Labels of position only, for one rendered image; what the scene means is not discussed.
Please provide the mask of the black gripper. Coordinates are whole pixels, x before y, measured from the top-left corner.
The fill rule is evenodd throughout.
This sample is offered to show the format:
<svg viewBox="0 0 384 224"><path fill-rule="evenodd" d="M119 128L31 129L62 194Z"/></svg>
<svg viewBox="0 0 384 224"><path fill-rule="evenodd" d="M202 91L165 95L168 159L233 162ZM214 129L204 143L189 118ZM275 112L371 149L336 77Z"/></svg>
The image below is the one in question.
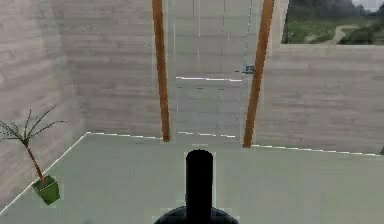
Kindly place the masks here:
<svg viewBox="0 0 384 224"><path fill-rule="evenodd" d="M212 206L213 155L206 150L186 156L186 205L172 209L154 224L239 224L228 213Z"/></svg>

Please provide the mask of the house plant in green pot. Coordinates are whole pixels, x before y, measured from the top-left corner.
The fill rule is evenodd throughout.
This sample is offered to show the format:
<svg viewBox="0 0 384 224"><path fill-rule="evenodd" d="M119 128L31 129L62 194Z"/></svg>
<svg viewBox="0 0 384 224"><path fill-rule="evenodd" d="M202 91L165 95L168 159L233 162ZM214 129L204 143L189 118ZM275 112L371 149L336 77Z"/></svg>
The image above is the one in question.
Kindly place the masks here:
<svg viewBox="0 0 384 224"><path fill-rule="evenodd" d="M65 120L56 120L48 123L41 129L36 130L37 126L54 109L55 106L45 111L42 115L37 118L37 120L32 126L29 126L32 116L32 110L29 110L27 120L25 121L22 131L19 130L19 126L14 121L6 123L5 121L0 120L0 142L5 140L16 140L24 146L38 174L38 179L32 183L32 188L46 205L51 205L60 198L58 182L51 175L45 176L43 174L32 150L30 149L30 143L39 134L46 131L47 129L52 128L58 123L65 123Z"/></svg>

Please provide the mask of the window with green view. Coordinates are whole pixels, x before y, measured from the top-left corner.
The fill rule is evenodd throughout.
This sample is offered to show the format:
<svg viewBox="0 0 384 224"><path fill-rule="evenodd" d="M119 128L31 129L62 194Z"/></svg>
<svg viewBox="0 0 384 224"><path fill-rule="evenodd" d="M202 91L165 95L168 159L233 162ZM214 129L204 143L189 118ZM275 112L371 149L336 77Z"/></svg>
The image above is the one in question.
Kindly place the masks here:
<svg viewBox="0 0 384 224"><path fill-rule="evenodd" d="M384 45L384 0L289 0L281 43Z"/></svg>

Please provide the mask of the brown wooden door frame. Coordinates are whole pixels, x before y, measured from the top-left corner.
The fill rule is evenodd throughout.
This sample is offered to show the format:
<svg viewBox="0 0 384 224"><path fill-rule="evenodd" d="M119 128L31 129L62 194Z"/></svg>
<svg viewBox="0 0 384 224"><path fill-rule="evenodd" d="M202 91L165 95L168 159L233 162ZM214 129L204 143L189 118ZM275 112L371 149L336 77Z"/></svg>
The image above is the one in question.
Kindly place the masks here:
<svg viewBox="0 0 384 224"><path fill-rule="evenodd" d="M156 46L156 65L158 74L158 89L161 114L162 140L170 141L170 119L168 108L167 74L164 49L164 29L163 29L163 9L162 0L151 0L152 20L154 25L155 46ZM265 58L269 40L269 33L272 21L272 14L275 0L263 0L262 18L260 22L258 45L255 57L255 70L253 72L251 92L249 95L246 127L243 138L243 147L249 148L252 143L254 123L261 89Z"/></svg>

